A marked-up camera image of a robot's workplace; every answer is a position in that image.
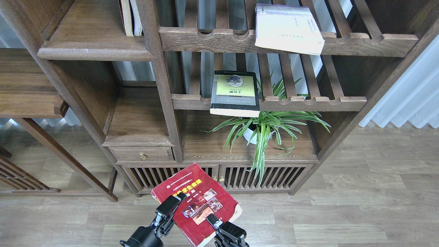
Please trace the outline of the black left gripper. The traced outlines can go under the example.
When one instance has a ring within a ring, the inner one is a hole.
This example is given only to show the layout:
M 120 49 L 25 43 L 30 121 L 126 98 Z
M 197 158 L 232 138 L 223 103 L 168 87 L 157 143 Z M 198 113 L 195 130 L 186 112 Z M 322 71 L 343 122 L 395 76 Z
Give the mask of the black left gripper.
M 155 210 L 157 216 L 149 227 L 140 226 L 127 241 L 121 240 L 124 247 L 163 247 L 161 237 L 167 236 L 174 226 L 174 212 L 187 198 L 183 192 L 177 196 L 170 195 Z

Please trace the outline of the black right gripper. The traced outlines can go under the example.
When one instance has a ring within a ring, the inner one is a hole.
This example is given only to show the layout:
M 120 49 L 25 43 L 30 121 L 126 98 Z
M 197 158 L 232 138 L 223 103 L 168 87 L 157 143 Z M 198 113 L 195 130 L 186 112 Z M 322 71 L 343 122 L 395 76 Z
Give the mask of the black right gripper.
M 206 221 L 215 229 L 216 247 L 249 247 L 246 230 L 230 222 L 223 223 L 215 214 L 209 214 Z

